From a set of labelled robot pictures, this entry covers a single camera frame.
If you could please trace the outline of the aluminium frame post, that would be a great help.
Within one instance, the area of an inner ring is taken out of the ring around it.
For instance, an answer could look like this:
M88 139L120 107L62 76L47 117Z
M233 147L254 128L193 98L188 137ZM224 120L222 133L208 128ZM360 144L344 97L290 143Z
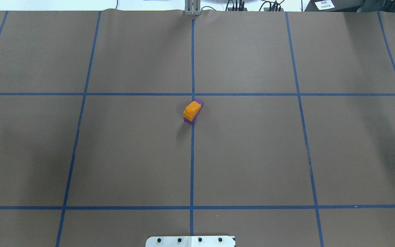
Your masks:
M199 16L201 15L201 0L185 0L184 14L185 16Z

